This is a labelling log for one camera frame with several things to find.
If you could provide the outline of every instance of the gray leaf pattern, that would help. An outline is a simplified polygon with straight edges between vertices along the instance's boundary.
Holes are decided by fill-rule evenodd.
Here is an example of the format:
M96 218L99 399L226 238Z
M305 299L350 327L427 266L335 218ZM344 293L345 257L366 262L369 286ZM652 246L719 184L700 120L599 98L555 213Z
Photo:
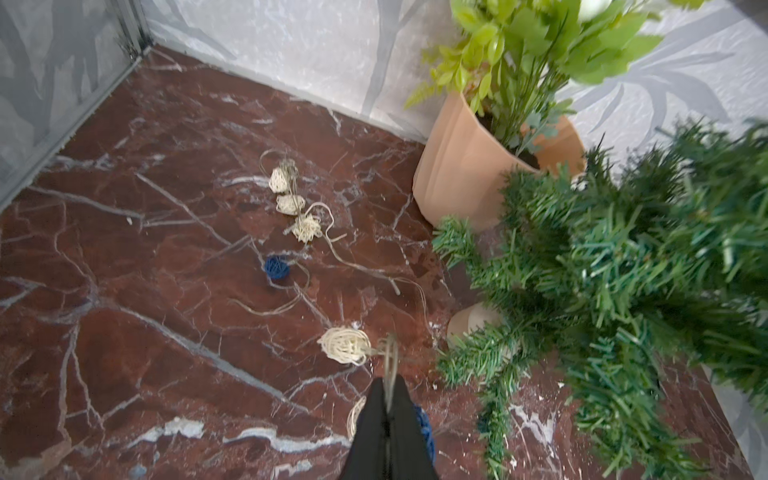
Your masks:
M74 120L66 114L129 63L106 0L45 5L0 0L0 44L8 52L0 61L0 208L42 159L35 148L59 142ZM100 37L108 31L114 38L105 47ZM26 131L29 138L20 135Z

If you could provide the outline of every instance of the marble floor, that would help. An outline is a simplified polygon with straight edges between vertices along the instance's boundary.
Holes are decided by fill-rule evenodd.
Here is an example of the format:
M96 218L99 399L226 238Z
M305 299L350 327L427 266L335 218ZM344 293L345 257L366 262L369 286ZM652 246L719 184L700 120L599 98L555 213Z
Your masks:
M331 326L398 336L441 478L483 478L473 391L434 370L445 324L473 301L430 248L409 194L422 145L155 49L2 213L0 477L328 478L346 419L381 373L327 359ZM335 215L337 261L283 234L262 175L288 157ZM324 224L328 218L323 217ZM280 284L273 254L300 262ZM296 283L306 290L295 290ZM299 296L280 315L254 316ZM543 362L513 406L512 478L601 478ZM666 417L713 478L752 478L706 376L671 366ZM622 478L639 478L635 472Z

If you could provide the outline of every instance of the plant pot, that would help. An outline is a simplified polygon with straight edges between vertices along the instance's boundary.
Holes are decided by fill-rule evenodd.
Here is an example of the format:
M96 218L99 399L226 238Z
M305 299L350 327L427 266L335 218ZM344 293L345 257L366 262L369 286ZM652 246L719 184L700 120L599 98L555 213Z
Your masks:
M510 170L557 174L567 162L571 176L584 172L584 146L573 125L562 117L554 138L540 136L536 170L509 153L483 127L457 92L445 99L413 177L413 198L422 215L438 226L446 215L469 220L475 231L496 225L502 212L504 174Z
M502 324L502 316L495 310L485 308L482 303L476 303L463 309L451 317L448 322L448 332L446 333L448 345L451 347L455 345L453 336L464 336L485 327L485 324L499 326Z

